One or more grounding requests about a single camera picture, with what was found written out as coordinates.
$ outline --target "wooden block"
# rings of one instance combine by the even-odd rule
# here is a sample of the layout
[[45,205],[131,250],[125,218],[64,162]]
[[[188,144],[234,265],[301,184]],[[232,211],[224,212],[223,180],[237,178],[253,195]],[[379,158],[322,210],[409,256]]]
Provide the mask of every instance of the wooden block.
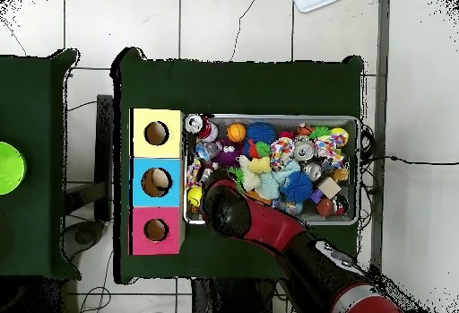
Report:
[[341,190],[341,187],[332,178],[325,178],[317,186],[325,197],[332,199]]
[[182,123],[179,110],[134,109],[131,155],[137,158],[181,159]]
[[178,254],[185,237],[185,222],[179,207],[135,207],[133,255]]
[[[158,172],[162,176],[168,175],[169,181],[162,183],[161,177],[159,180],[152,181],[152,176]],[[134,158],[133,207],[179,207],[183,203],[182,174],[179,159]],[[167,187],[170,181],[172,184],[167,192],[158,190],[158,187]]]

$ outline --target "orange ball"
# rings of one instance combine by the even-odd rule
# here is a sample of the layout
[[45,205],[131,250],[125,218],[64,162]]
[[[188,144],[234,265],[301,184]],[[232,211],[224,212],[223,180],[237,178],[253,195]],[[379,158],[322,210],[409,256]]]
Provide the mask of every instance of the orange ball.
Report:
[[233,143],[240,143],[246,137],[246,127],[241,123],[233,123],[227,127],[226,135]]

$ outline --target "dark green table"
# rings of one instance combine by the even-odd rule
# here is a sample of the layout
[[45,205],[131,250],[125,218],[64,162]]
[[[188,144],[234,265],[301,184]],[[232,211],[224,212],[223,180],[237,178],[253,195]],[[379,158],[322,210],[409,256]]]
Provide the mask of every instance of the dark green table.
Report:
[[0,57],[0,141],[27,162],[23,182],[0,196],[0,275],[80,277],[61,251],[65,215],[65,74],[75,50],[48,58]]
[[[359,57],[342,63],[205,63],[148,61],[139,49],[124,49],[110,73],[115,84],[115,134],[121,137],[114,142],[115,199],[121,200],[115,205],[116,281],[125,283],[136,276],[282,277],[274,258],[262,248],[215,236],[203,225],[186,226],[186,240],[176,256],[127,254],[130,108],[360,117],[362,68]],[[314,231],[355,255],[357,223]]]

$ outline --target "metal tray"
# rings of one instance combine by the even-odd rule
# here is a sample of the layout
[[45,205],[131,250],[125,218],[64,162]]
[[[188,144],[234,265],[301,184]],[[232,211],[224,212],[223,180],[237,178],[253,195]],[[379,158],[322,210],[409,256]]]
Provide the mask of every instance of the metal tray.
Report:
[[[349,201],[349,210],[344,215],[322,217],[316,213],[314,203],[306,201],[303,206],[303,212],[297,215],[297,218],[307,225],[352,225],[359,218],[359,193],[360,193],[360,121],[355,117],[345,116],[288,116],[288,115],[245,115],[245,114],[216,114],[210,119],[218,128],[218,139],[226,137],[226,127],[231,123],[239,122],[245,126],[255,122],[268,122],[274,126],[277,133],[288,130],[294,131],[300,123],[308,123],[311,126],[328,126],[342,127],[349,133],[349,141],[342,148],[346,156],[345,161],[349,163],[350,175],[347,182],[340,185],[342,190],[340,194],[345,196]],[[186,170],[188,163],[195,156],[194,147],[196,143],[195,136],[187,131],[187,145],[185,147],[184,160],[184,181],[186,182]],[[184,219],[188,223],[203,224],[199,213],[192,213],[190,205],[186,201],[186,192],[184,192]]]

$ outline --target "stacked cubes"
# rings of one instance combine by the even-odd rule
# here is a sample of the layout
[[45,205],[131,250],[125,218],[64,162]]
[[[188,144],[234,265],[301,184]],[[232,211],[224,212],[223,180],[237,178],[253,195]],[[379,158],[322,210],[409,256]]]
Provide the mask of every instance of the stacked cubes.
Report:
[[177,110],[131,110],[132,255],[178,254],[185,238],[182,121]]

